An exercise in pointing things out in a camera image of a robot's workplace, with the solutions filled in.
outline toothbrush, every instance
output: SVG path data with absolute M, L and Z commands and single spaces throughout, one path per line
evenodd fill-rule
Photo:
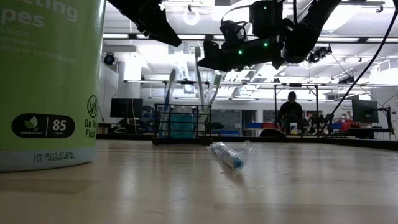
M 165 130 L 164 128 L 167 127 L 166 126 L 166 122 L 165 122 L 167 114 L 165 114 L 165 113 L 170 109 L 169 108 L 170 98 L 171 98 L 171 95 L 172 95 L 172 92 L 173 92 L 172 86 L 174 84 L 176 76 L 177 76 L 177 72 L 173 68 L 173 70 L 172 70 L 172 72 L 170 73 L 170 76 L 169 76 L 169 89 L 167 90 L 167 93 L 165 95 L 164 108 L 163 108 L 164 113 L 162 114 L 162 116 L 160 116 L 160 120 L 162 121 L 162 123 L 160 124 L 160 129 L 161 130 Z
M 200 94 L 200 104 L 203 106 L 203 105 L 205 105 L 205 94 L 203 91 L 203 84 L 201 82 L 201 76 L 200 76 L 199 67 L 198 67 L 198 58 L 200 58 L 200 46 L 195 47 L 195 68 L 197 71 L 197 80 L 198 80 L 199 94 Z
M 220 87 L 220 83 L 221 83 L 221 78 L 222 77 L 223 77 L 222 75 L 216 75 L 214 77 L 213 84 L 216 85 L 216 91 L 214 92 L 213 97 L 209 101 L 208 106 L 211 106 L 213 104 L 214 100 L 216 99 L 216 96 L 217 96 L 217 93 L 218 93 L 218 88 Z M 205 122 L 208 117 L 209 117 L 209 115 L 200 117 L 200 122 L 202 122 L 202 123 Z M 204 130 L 205 130 L 205 125 L 200 125 L 199 131 L 204 131 Z

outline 85 count label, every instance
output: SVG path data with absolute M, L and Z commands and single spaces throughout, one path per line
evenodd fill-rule
M 11 126 L 21 138 L 67 138 L 75 131 L 75 122 L 64 115 L 22 114 Z

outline computer monitor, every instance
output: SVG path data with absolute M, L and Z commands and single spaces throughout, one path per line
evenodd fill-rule
M 377 102 L 370 100 L 352 100 L 353 119 L 356 122 L 378 123 Z
M 111 102 L 112 118 L 142 118 L 143 99 L 113 98 Z

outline red object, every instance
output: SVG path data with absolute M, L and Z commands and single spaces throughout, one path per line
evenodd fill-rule
M 272 122 L 263 123 L 262 124 L 262 128 L 264 128 L 264 129 L 266 129 L 266 128 L 274 128 L 274 123 L 272 123 Z
M 352 122 L 345 122 L 343 125 L 341 125 L 340 130 L 342 131 L 348 131 L 350 128 L 360 128 L 360 125 L 354 124 Z

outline black cable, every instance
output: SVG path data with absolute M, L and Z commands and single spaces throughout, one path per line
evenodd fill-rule
M 293 21 L 294 24 L 298 24 L 297 22 L 297 0 L 293 0 Z
M 346 97 L 348 96 L 349 92 L 354 88 L 354 86 L 356 85 L 356 83 L 359 81 L 359 79 L 361 79 L 361 77 L 365 74 L 365 72 L 368 70 L 368 68 L 373 64 L 373 62 L 375 61 L 375 59 L 377 58 L 377 56 L 379 55 L 381 49 L 383 48 L 383 45 L 386 43 L 387 37 L 390 34 L 390 31 L 392 29 L 392 25 L 394 25 L 394 22 L 397 18 L 397 11 L 394 11 L 394 15 L 392 16 L 390 25 L 386 31 L 386 34 L 384 35 L 383 41 L 381 42 L 378 50 L 376 51 L 376 53 L 374 54 L 373 58 L 370 60 L 370 62 L 368 63 L 368 65 L 366 66 L 366 68 L 361 72 L 361 74 L 358 76 L 358 78 L 354 81 L 354 83 L 349 87 L 349 89 L 347 90 L 346 94 L 344 94 L 343 98 L 340 100 L 340 102 L 338 102 L 337 106 L 335 107 L 335 109 L 333 109 L 333 112 L 331 113 L 331 116 L 327 119 L 326 124 L 330 121 L 330 118 L 332 117 L 332 115 L 335 114 L 336 110 L 338 109 L 338 107 L 341 105 L 341 103 L 346 99 Z M 318 133 L 318 138 L 321 135 L 320 133 L 323 132 L 323 130 L 325 130 L 326 124 L 323 125 L 321 131 Z
M 243 38 L 246 39 L 247 37 L 247 33 L 246 33 L 246 28 L 244 28 L 244 26 L 246 26 L 249 22 L 246 21 L 239 21 L 239 22 L 235 22 L 236 25 L 242 24 L 239 26 L 240 29 L 243 30 Z
M 376 139 L 379 139 L 379 132 L 376 132 Z
M 250 7 L 250 5 L 239 6 L 239 7 L 233 8 L 233 9 L 229 10 L 228 12 L 226 12 L 226 14 L 224 14 L 223 17 L 222 17 L 221 20 L 220 20 L 221 25 L 223 25 L 224 17 L 225 17 L 228 13 L 230 13 L 230 12 L 232 12 L 232 11 L 235 11 L 235 10 L 237 10 L 237 9 L 243 9 L 243 8 L 246 8 L 246 7 Z
M 335 59 L 335 61 L 337 62 L 337 64 L 340 66 L 341 69 L 343 69 L 343 71 L 345 72 L 346 75 L 349 76 L 348 72 L 343 68 L 343 66 L 341 66 L 341 64 L 339 63 L 339 61 L 337 61 L 337 59 L 335 58 L 335 56 L 333 54 L 331 54 L 331 56 Z M 376 101 L 376 103 L 378 103 L 381 107 L 383 107 L 381 105 L 381 103 L 379 103 L 375 98 L 373 98 L 366 90 L 364 90 L 364 88 L 361 87 L 361 85 L 357 85 L 358 87 L 360 87 L 363 91 L 365 91 L 366 94 L 368 94 L 370 96 L 371 99 L 373 99 L 374 101 Z
M 384 102 L 383 105 L 382 105 L 381 107 L 384 108 L 384 105 L 385 105 L 388 101 L 390 101 L 397 93 L 398 93 L 398 90 L 397 90 L 386 102 Z

